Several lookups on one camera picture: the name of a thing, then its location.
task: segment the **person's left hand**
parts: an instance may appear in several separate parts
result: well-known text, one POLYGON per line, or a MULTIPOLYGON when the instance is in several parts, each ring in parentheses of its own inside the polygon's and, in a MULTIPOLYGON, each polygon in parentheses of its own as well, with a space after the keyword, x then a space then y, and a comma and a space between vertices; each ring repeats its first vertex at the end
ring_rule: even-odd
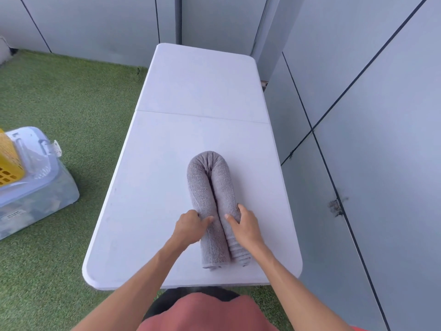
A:
POLYGON ((213 219, 213 216, 209 216, 201 220, 196 210, 189 210, 179 217, 172 238, 187 248, 202 238, 213 219))

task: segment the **white sticker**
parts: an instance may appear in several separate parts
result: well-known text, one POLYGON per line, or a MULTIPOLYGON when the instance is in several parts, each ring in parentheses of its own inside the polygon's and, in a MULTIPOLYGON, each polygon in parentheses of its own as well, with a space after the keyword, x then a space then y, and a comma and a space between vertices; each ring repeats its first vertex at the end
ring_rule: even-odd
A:
POLYGON ((52 150, 54 151, 55 155, 57 157, 60 157, 61 156, 61 147, 59 146, 58 142, 56 140, 54 140, 54 142, 51 145, 52 145, 52 150))
POLYGON ((26 213, 25 210, 19 209, 19 210, 13 211, 13 212, 3 216, 2 218, 0 218, 0 221, 7 222, 7 221, 10 221, 14 218, 20 217, 21 215, 23 215, 25 213, 26 213))

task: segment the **hand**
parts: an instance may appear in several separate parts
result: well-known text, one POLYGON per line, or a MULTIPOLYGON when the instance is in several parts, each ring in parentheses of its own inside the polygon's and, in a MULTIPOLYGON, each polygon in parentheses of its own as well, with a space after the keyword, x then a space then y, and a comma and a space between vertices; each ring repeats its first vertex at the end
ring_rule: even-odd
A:
POLYGON ((189 245, 200 241, 213 219, 213 216, 209 216, 201 220, 196 210, 189 210, 179 217, 172 238, 186 249, 189 245))
POLYGON ((252 253, 252 250, 256 247, 265 245, 260 233, 259 223, 252 211, 241 204, 238 207, 241 214, 240 223, 236 222, 234 217, 229 214, 225 215, 225 219, 230 223, 238 243, 252 253))

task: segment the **folded towel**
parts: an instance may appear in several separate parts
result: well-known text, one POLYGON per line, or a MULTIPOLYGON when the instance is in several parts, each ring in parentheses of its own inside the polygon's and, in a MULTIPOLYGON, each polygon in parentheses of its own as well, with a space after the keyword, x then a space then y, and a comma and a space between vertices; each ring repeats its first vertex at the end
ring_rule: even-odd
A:
POLYGON ((198 154, 188 165, 187 180, 191 202, 199 217, 214 216, 201 239, 202 267, 224 266, 229 263, 230 254, 241 265, 249 264, 250 253, 236 241, 231 226, 224 218, 225 214, 230 214, 240 222, 227 162, 213 151, 198 154))

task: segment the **floor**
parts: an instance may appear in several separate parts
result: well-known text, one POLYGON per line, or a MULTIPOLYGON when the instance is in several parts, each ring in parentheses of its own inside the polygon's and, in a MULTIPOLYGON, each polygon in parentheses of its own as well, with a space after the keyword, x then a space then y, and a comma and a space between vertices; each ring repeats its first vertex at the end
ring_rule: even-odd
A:
MULTIPOLYGON (((56 139, 80 199, 0 240, 0 330, 69 330, 109 292, 81 266, 146 76, 145 68, 20 51, 0 66, 0 127, 56 139)), ((279 330, 292 330, 271 287, 250 295, 279 330)))

